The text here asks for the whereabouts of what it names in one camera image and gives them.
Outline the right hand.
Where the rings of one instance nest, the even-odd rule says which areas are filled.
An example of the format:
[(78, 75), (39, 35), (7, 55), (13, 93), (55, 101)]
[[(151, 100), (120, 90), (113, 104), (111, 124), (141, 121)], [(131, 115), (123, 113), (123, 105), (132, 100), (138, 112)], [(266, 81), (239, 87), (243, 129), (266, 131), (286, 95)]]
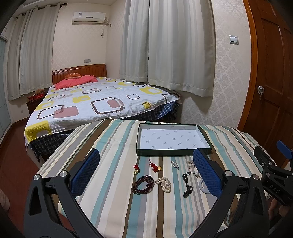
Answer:
[(290, 207), (289, 206), (283, 206), (278, 203), (278, 201), (273, 198), (270, 206), (269, 206), (269, 219), (271, 220), (275, 215), (279, 214), (281, 217), (285, 217), (287, 213), (289, 212)]

